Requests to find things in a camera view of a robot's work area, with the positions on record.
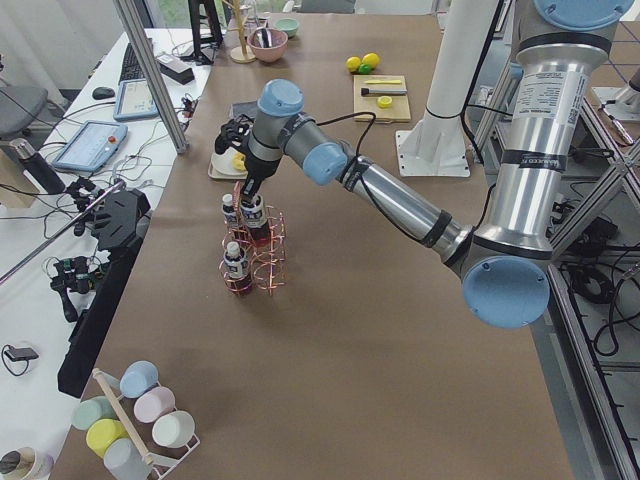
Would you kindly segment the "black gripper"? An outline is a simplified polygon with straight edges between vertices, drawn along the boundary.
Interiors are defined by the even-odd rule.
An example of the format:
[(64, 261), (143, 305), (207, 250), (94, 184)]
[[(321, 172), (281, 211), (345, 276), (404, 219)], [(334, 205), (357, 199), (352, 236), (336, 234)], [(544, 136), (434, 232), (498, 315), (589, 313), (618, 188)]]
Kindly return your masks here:
[(262, 160), (253, 154), (245, 155), (247, 176), (242, 186), (242, 197), (253, 199), (264, 180), (273, 176), (278, 169), (277, 160)]

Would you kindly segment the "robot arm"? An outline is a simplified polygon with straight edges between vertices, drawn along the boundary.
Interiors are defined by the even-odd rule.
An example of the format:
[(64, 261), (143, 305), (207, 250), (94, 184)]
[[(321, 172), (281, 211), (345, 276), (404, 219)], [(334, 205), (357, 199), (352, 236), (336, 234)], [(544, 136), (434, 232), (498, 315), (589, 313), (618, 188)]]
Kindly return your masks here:
[(473, 227), (429, 203), (406, 179), (465, 170), (458, 126), (500, 8), (497, 1), (453, 3), (424, 116), (388, 154), (331, 137), (304, 113), (296, 84), (268, 81), (241, 140), (248, 168), (242, 193), (254, 197), (286, 157), (318, 185), (337, 181), (411, 240), (434, 250), (460, 278), (476, 317), (516, 328), (537, 320), (547, 308), (552, 246), (546, 230), (553, 202), (590, 77), (608, 59), (630, 3), (516, 3), (507, 67), (520, 81), (511, 128), (486, 215)]

